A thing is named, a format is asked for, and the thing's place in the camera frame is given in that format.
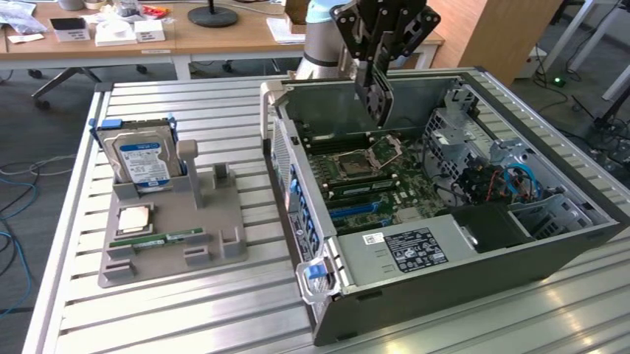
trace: plastic bag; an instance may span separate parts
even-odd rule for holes
[[[115,9],[123,18],[141,15],[141,5],[137,0],[115,0]]]
[[[0,23],[9,24],[21,35],[35,35],[48,31],[48,28],[24,11],[24,8],[11,3],[0,4]]]

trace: blue cable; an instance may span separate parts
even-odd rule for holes
[[[514,193],[514,194],[519,194],[519,191],[516,190],[516,188],[514,188],[512,184],[510,183],[510,173],[508,173],[508,169],[510,168],[519,168],[520,170],[524,171],[524,173],[530,176],[530,180],[531,180],[531,183],[534,184],[534,188],[535,188],[535,192],[536,192],[536,198],[540,198],[540,190],[538,188],[538,182],[535,181],[535,176],[534,176],[534,172],[531,171],[531,169],[528,168],[528,166],[526,166],[524,164],[508,164],[506,167],[504,167],[504,170],[503,170],[503,179],[508,182],[508,189],[510,191]]]
[[[28,203],[13,213],[11,214],[9,216],[4,216],[4,217],[0,217],[0,219],[3,220],[7,220],[8,218],[12,218],[13,216],[16,216],[17,214],[20,214],[32,204],[33,201],[36,201],[36,198],[37,198],[37,187],[35,186],[35,184],[29,184],[29,183],[20,183],[20,182],[12,182],[12,181],[7,181],[5,179],[0,178],[0,182],[4,182],[7,184],[15,184],[16,186],[28,186],[31,187],[32,189],[32,197],[31,197],[31,200],[28,201]]]
[[[3,313],[0,313],[0,319],[1,319],[16,307],[21,305],[21,303],[28,298],[28,295],[31,295],[32,284],[31,284],[31,271],[28,269],[27,260],[24,258],[24,252],[21,251],[20,243],[13,239],[13,236],[7,234],[5,232],[0,232],[0,235],[7,237],[9,239],[9,242],[13,242],[13,247],[16,248],[17,254],[20,255],[21,265],[24,266],[24,272],[27,274],[27,292],[24,293],[24,296],[17,300],[17,302]]]

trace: paper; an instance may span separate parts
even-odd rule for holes
[[[279,44],[303,44],[306,35],[294,35],[283,18],[267,18],[268,30]]]
[[[31,4],[29,2],[21,2],[21,1],[4,1],[0,0],[0,5],[11,5],[11,6],[17,6],[20,7],[29,15],[32,15],[32,12],[36,9],[35,4]]]
[[[39,33],[36,35],[9,35],[7,38],[9,39],[11,43],[24,43],[43,39],[43,35]]]

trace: white table leg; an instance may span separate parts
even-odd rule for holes
[[[594,46],[598,45],[599,41],[602,40],[603,35],[606,34],[606,31],[610,28],[610,25],[617,20],[617,17],[619,16],[621,13],[625,13],[622,9],[617,8],[615,10],[613,10],[609,17],[606,17],[602,24],[599,25],[599,28],[597,32],[593,34],[593,37],[590,38],[587,45],[583,47],[582,51],[575,57],[575,60],[571,62],[571,66],[569,67],[569,69],[573,70],[574,72],[578,71],[579,66],[586,60],[589,54],[593,52]]]
[[[630,84],[630,65],[623,71],[623,74],[619,75],[613,85],[609,87],[609,90],[603,94],[602,98],[606,101],[614,100],[614,98],[619,95],[621,90],[623,89],[623,87],[626,87],[627,84]]]
[[[173,55],[172,61],[175,65],[175,72],[177,73],[177,80],[189,80],[189,55]]]
[[[595,0],[586,0],[585,4],[582,5],[582,8],[579,9],[578,14],[575,15],[569,28],[566,29],[565,33],[562,34],[560,39],[558,40],[558,43],[551,49],[551,52],[547,54],[547,58],[544,59],[544,62],[542,63],[542,68],[547,72],[550,70],[552,62],[556,60],[558,55],[562,52],[562,49],[565,49],[569,41],[571,40],[573,35],[575,34],[575,31],[578,30],[579,25],[583,22],[583,19],[587,17],[589,12],[593,9],[593,6],[595,5]]]
[[[431,67],[431,63],[434,62],[438,45],[423,45],[420,48],[422,51],[419,52],[415,69],[428,69]]]

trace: slatted metal table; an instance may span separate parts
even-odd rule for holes
[[[630,353],[627,235],[542,282],[327,347],[311,345],[260,151],[259,87],[271,79],[121,83],[95,93],[89,119],[172,113],[180,138],[199,141],[197,166],[229,164],[250,259],[97,286],[112,171],[85,125],[24,353]],[[603,170],[502,86],[484,86],[629,211],[629,191],[602,178]],[[480,119],[492,124],[492,112],[482,109]]]

